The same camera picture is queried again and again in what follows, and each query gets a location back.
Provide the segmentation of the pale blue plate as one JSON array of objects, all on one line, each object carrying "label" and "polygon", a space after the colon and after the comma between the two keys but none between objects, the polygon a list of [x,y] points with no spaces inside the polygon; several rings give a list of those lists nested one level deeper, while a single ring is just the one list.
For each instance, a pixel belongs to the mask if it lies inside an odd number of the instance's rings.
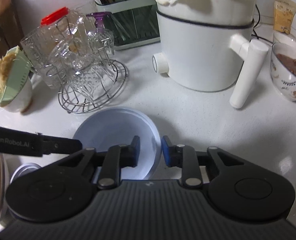
[{"label": "pale blue plate", "polygon": [[127,107],[112,107],[88,117],[73,138],[83,147],[106,151],[110,146],[130,144],[140,137],[140,154],[136,167],[121,170],[121,179],[149,180],[161,157],[161,139],[154,122],[144,113]]}]

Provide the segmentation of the small white lid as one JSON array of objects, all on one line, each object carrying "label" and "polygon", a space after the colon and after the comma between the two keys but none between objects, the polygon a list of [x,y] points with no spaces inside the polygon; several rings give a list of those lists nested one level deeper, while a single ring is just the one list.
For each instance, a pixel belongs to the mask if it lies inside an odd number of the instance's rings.
[{"label": "small white lid", "polygon": [[36,163],[25,163],[25,164],[22,164],[12,174],[12,177],[10,179],[10,183],[12,183],[13,181],[15,181],[17,178],[19,178],[21,176],[24,176],[26,174],[29,174],[31,172],[34,172],[34,171],[36,171],[36,170],[38,170],[40,168],[41,168],[41,166],[39,164],[36,164]]}]

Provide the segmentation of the white bowl brown rim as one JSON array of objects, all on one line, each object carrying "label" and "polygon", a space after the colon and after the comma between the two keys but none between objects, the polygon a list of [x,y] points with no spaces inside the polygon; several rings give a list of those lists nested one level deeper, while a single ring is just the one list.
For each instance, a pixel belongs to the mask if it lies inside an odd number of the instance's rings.
[{"label": "white bowl brown rim", "polygon": [[20,92],[11,101],[4,101],[0,103],[0,107],[11,113],[23,113],[31,105],[33,100],[33,88],[31,79],[28,77],[25,85]]}]

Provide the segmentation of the green plastic colander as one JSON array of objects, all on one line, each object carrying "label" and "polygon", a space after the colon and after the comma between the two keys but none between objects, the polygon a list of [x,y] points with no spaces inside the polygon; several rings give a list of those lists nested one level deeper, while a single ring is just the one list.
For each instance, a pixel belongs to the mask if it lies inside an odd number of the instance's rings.
[{"label": "green plastic colander", "polygon": [[[14,48],[9,49],[8,51],[13,52],[15,50]],[[22,87],[25,85],[32,66],[33,65],[27,56],[20,49],[16,59],[13,62],[13,67],[10,71],[6,87],[4,91],[0,93],[0,103],[4,101],[11,101],[17,96]]]}]

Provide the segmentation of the enoki mushroom bunch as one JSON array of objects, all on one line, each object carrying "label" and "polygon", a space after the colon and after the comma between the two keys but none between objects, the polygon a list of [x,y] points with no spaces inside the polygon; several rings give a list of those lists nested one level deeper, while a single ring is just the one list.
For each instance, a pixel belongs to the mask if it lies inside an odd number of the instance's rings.
[{"label": "enoki mushroom bunch", "polygon": [[13,67],[13,62],[17,57],[20,50],[19,46],[14,48],[13,52],[7,52],[6,55],[0,58],[0,93],[2,93],[6,87],[10,71]]}]

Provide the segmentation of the patterned glass cup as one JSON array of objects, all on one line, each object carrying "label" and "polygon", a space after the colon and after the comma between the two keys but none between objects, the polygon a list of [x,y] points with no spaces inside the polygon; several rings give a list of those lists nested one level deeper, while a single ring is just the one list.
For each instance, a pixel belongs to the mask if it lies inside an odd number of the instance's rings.
[{"label": "patterned glass cup", "polygon": [[40,27],[28,33],[20,41],[20,44],[26,56],[31,61],[35,72],[50,89],[58,89],[61,86],[58,70],[54,69],[48,61],[48,56],[55,47],[55,44],[51,43],[45,37]]}]

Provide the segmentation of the red lid plastic jar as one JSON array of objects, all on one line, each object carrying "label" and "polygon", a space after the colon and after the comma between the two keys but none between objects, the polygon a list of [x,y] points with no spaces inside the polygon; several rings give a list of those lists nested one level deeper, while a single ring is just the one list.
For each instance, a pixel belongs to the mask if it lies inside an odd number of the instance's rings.
[{"label": "red lid plastic jar", "polygon": [[77,8],[63,7],[41,20],[41,34],[47,41],[58,44],[69,35],[85,37],[95,30],[95,20],[87,17],[88,5]]}]

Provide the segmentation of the green utensil drainer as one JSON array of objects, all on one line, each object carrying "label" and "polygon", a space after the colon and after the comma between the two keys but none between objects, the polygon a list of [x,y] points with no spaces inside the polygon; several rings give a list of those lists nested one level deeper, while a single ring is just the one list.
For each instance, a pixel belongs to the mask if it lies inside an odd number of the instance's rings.
[{"label": "green utensil drainer", "polygon": [[104,26],[113,31],[116,50],[160,41],[155,0],[95,0],[98,12],[108,12]]}]

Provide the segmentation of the white electric cooking pot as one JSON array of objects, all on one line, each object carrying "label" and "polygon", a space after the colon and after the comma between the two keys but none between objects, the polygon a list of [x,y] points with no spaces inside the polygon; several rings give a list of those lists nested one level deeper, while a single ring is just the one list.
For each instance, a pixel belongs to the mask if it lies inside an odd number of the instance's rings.
[{"label": "white electric cooking pot", "polygon": [[200,92],[233,87],[230,105],[242,108],[269,50],[251,37],[257,0],[155,1],[161,52],[154,71]]}]

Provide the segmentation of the floral bowl with food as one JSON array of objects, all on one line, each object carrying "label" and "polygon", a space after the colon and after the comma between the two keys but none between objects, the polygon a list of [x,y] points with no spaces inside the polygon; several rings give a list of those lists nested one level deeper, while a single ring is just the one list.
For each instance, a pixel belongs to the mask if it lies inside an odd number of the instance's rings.
[{"label": "floral bowl with food", "polygon": [[296,102],[296,49],[274,43],[271,50],[270,75],[278,92],[289,101]]}]

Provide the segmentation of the white bowl behind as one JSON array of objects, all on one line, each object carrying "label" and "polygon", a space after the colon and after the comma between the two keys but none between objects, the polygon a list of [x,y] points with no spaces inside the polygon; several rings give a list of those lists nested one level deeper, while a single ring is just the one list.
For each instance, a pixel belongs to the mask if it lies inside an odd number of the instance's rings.
[{"label": "white bowl behind", "polygon": [[296,39],[280,32],[273,33],[273,43],[282,43],[296,49]]}]

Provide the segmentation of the yellow snack packet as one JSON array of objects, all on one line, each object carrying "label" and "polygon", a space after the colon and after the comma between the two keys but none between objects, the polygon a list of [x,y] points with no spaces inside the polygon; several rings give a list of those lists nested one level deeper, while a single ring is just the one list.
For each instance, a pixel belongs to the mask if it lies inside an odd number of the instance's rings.
[{"label": "yellow snack packet", "polygon": [[273,29],[289,35],[295,14],[296,2],[292,0],[275,0],[273,7]]}]

